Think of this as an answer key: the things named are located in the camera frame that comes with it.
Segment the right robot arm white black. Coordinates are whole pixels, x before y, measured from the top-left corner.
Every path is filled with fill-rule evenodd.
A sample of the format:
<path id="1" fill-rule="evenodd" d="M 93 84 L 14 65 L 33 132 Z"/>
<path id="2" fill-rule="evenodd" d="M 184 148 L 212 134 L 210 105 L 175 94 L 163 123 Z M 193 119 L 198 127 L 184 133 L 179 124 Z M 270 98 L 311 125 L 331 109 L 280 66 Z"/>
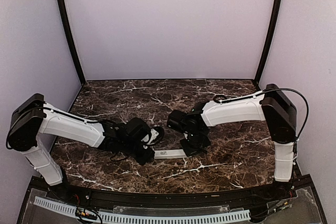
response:
<path id="1" fill-rule="evenodd" d="M 306 97 L 299 91 L 268 84 L 264 90 L 250 95 L 228 99 L 216 95 L 212 100 L 197 103 L 190 112 L 173 110 L 167 120 L 168 128 L 182 133 L 180 141 L 186 156 L 205 152 L 211 142 L 208 134 L 212 127 L 226 123 L 265 121 L 275 145 L 275 183 L 268 188 L 273 200 L 280 199 L 288 191 L 292 178 L 293 163 L 297 158 L 297 142 L 301 130 L 297 130 L 297 108 L 284 94 L 293 92 L 304 102 Z"/>

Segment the white remote control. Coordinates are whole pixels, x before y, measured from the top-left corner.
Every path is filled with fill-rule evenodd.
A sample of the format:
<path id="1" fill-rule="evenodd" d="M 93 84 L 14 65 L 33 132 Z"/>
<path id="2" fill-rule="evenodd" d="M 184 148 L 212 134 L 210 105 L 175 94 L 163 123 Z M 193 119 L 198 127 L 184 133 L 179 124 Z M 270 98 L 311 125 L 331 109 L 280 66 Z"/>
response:
<path id="1" fill-rule="evenodd" d="M 159 150 L 154 151 L 154 159 L 178 159 L 187 158 L 186 154 L 182 149 L 177 150 Z"/>

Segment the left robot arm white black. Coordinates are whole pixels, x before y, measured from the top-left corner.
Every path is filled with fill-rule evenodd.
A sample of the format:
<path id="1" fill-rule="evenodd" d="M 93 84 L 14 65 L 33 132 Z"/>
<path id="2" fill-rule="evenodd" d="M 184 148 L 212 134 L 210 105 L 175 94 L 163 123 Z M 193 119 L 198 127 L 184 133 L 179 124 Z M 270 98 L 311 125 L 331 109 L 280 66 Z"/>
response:
<path id="1" fill-rule="evenodd" d="M 132 118 L 127 123 L 87 120 L 52 106 L 39 93 L 13 112 L 10 124 L 6 148 L 22 153 L 63 201 L 74 197 L 74 189 L 66 183 L 65 172 L 45 149 L 39 134 L 64 137 L 105 152 L 122 153 L 140 165 L 154 159 L 152 146 L 164 137 L 163 127 L 149 127 L 140 118 Z"/>

